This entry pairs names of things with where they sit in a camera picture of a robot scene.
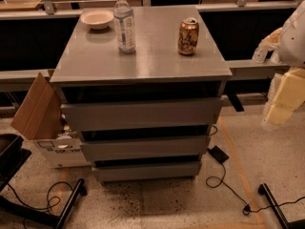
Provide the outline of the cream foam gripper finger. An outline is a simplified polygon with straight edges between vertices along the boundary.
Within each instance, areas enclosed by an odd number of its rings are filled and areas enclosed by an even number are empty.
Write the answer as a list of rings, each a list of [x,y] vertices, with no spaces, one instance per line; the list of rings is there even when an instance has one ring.
[[[284,74],[276,73],[263,111],[263,126],[282,126],[304,102],[305,70],[291,68]]]

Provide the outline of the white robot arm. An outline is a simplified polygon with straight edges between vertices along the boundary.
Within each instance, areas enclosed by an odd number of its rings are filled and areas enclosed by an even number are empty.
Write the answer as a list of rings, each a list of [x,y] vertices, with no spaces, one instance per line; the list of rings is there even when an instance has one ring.
[[[265,37],[258,46],[273,51],[272,60],[290,69],[276,75],[268,92],[263,123],[269,129],[282,126],[305,102],[305,1],[283,26]]]

